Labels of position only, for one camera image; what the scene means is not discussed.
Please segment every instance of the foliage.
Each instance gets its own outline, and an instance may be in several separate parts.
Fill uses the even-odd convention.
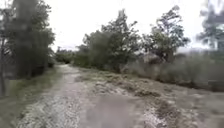
[[[49,28],[50,7],[42,0],[14,0],[6,30],[11,54],[19,76],[41,74],[48,63],[54,41]]]
[[[143,35],[143,47],[161,59],[168,61],[181,46],[185,46],[189,39],[184,37],[184,29],[179,24],[181,16],[179,7],[173,7],[169,12],[157,19],[150,35]]]
[[[85,35],[84,45],[75,53],[75,64],[118,72],[139,48],[139,36],[133,28],[136,23],[128,25],[125,11],[119,11],[117,19],[101,31]]]
[[[224,27],[223,18],[224,10],[216,13],[215,5],[208,1],[206,10],[201,11],[201,16],[203,16],[203,28],[204,31],[198,36],[198,40],[202,40],[204,44],[209,44],[212,48],[217,48],[217,50],[224,51]]]
[[[61,50],[60,48],[55,53],[57,62],[68,64],[72,61],[74,52],[70,50]]]

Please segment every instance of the dirt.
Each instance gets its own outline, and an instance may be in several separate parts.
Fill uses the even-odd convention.
[[[222,128],[224,94],[62,65],[17,128]]]

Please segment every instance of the overcast sky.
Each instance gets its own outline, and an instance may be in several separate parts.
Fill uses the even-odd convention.
[[[102,24],[114,20],[118,11],[125,9],[128,22],[138,21],[141,33],[150,32],[150,24],[174,5],[180,6],[185,35],[191,38],[188,48],[201,48],[195,36],[202,29],[200,10],[205,0],[45,0],[52,7],[50,25],[56,33],[57,46],[74,49],[82,44],[85,33],[100,29]]]

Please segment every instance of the dry grass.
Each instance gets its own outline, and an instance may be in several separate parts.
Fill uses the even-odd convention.
[[[50,69],[42,76],[31,80],[11,80],[7,96],[0,99],[0,126],[14,128],[16,120],[23,118],[26,105],[36,101],[39,94],[52,86],[51,82],[59,74],[56,69]]]

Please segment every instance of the dirt road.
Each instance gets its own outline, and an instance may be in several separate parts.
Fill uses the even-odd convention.
[[[173,90],[148,80],[138,80],[142,85],[138,87],[128,76],[98,74],[67,65],[60,66],[59,72],[62,77],[38,102],[27,107],[18,128],[204,128],[202,124],[210,121],[206,117],[210,109],[199,101],[208,98],[206,92]],[[141,89],[144,85],[155,87]]]

